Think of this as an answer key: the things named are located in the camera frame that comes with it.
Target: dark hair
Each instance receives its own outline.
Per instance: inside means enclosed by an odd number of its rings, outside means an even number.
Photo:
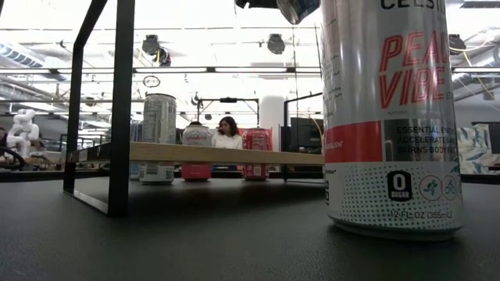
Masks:
[[[0,130],[5,132],[5,135],[3,136],[3,138],[0,139],[0,148],[6,148],[7,147],[7,130],[4,129],[3,127],[0,127]]]
[[[224,132],[220,129],[223,121],[225,121],[226,123],[229,124],[231,136],[234,136],[236,134],[238,134],[238,135],[240,134],[240,131],[238,130],[238,126],[236,126],[236,121],[234,121],[233,117],[231,117],[231,116],[226,116],[219,121],[219,129],[217,130],[217,132],[219,132],[220,134],[224,134]]]

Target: white shirt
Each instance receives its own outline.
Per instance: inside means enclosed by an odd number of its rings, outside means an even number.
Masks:
[[[239,134],[235,134],[232,137],[216,133],[212,137],[212,147],[213,148],[231,148],[231,149],[243,149],[243,141]]]

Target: celsius can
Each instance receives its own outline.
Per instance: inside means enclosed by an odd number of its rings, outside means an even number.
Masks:
[[[176,136],[175,97],[168,94],[147,94],[144,102],[142,141],[155,144],[175,144]],[[146,162],[141,166],[140,181],[144,184],[172,183],[173,165]]]
[[[243,149],[271,150],[271,136],[269,131],[261,128],[246,129],[241,137]],[[269,176],[266,164],[247,164],[243,168],[243,177],[246,180],[265,180]]]
[[[142,121],[132,121],[130,123],[130,141],[141,141]],[[138,162],[130,163],[130,180],[139,180],[141,175],[141,164]]]
[[[182,144],[212,147],[212,133],[207,126],[187,126],[182,133]],[[206,163],[184,163],[181,174],[185,180],[207,180],[212,175],[212,166]]]
[[[325,174],[339,228],[445,240],[462,189],[445,0],[324,0]]]

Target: white sculpture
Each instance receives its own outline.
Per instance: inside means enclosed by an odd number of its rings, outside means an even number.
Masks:
[[[7,133],[7,147],[16,151],[23,158],[30,157],[31,141],[37,141],[40,130],[33,124],[33,109],[20,109],[14,116],[14,125]]]

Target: black table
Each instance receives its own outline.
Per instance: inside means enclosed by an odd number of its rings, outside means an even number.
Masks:
[[[77,181],[105,198],[107,179]],[[108,219],[62,181],[0,184],[0,280],[499,280],[500,186],[464,184],[466,226],[418,244],[345,233],[319,185],[130,185]]]

